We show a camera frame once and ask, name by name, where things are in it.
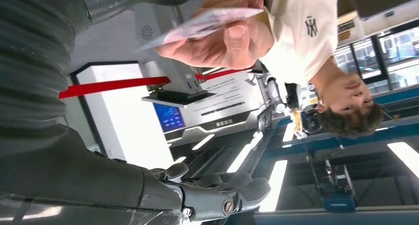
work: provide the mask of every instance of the red barrier tape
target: red barrier tape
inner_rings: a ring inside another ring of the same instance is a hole
[[[198,80],[211,80],[214,78],[219,78],[228,74],[237,73],[237,72],[241,72],[241,71],[245,71],[249,69],[252,69],[252,67],[247,68],[247,69],[242,69],[242,70],[227,70],[227,71],[222,71],[219,73],[213,73],[213,74],[208,74],[208,75],[197,74],[196,78]],[[163,84],[163,83],[170,83],[169,78],[167,77],[137,78],[137,79],[118,80],[118,81],[101,82],[101,83],[73,85],[73,86],[69,86],[66,91],[61,92],[59,95],[59,98],[65,99],[65,98],[74,97],[74,96],[81,96],[85,94],[102,92],[106,90],[116,90],[116,89],[132,88],[132,87]]]

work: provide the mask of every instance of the ny logo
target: ny logo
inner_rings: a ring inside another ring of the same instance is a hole
[[[317,29],[316,19],[312,16],[307,16],[307,20],[305,21],[305,26],[307,27],[307,34],[311,37],[316,37]]]

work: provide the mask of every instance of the display screen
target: display screen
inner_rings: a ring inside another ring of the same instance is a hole
[[[173,131],[185,127],[178,107],[153,103],[163,132]]]

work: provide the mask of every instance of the card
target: card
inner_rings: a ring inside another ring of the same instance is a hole
[[[262,9],[255,8],[212,9],[184,22],[165,34],[150,40],[143,46],[135,49],[135,51],[142,51],[184,39],[205,37],[228,24],[245,20],[261,12],[263,12]]]

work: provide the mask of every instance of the dark hair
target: dark hair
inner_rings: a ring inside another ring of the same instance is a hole
[[[381,107],[374,103],[369,115],[356,112],[356,117],[335,114],[330,108],[319,114],[323,128],[326,131],[342,137],[355,138],[372,135],[383,120]]]

